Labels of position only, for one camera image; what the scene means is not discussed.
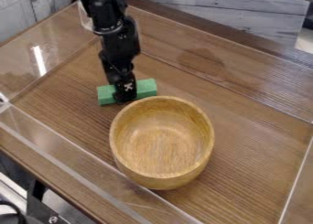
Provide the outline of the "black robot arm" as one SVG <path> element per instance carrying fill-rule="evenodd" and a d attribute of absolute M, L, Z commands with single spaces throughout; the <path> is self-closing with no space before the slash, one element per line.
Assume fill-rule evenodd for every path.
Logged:
<path fill-rule="evenodd" d="M 117 102 L 137 97 L 134 59 L 141 53 L 137 23 L 126 14 L 128 0 L 79 0 L 93 20 L 93 32 L 99 37 L 102 61 L 107 82 L 114 87 Z"/>

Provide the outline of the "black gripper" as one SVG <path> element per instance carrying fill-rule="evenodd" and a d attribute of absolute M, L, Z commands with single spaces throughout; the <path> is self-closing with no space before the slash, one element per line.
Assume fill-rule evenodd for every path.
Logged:
<path fill-rule="evenodd" d="M 117 103 L 137 98 L 137 82 L 133 73 L 136 56 L 141 53 L 136 20 L 128 16 L 118 31 L 101 36 L 103 49 L 99 52 L 109 84 L 114 87 Z"/>

